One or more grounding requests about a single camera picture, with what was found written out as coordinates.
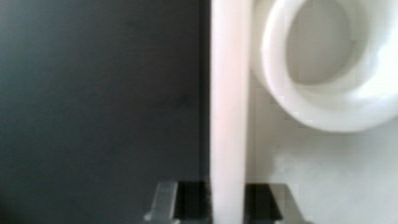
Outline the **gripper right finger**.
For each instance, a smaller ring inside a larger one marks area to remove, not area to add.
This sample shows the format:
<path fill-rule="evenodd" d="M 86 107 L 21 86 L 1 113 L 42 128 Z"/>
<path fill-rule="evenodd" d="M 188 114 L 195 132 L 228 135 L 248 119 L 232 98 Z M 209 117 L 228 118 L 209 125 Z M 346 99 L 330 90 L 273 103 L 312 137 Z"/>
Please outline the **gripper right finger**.
<path fill-rule="evenodd" d="M 310 224 L 285 184 L 244 185 L 243 224 Z"/>

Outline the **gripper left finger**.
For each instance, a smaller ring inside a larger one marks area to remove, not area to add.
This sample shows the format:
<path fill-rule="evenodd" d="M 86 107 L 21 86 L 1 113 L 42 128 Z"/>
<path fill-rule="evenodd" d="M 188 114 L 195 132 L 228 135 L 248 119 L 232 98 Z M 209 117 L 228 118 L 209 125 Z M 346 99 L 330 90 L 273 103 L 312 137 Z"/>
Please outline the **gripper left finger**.
<path fill-rule="evenodd" d="M 157 183 L 141 224 L 211 224 L 211 198 L 202 181 Z"/>

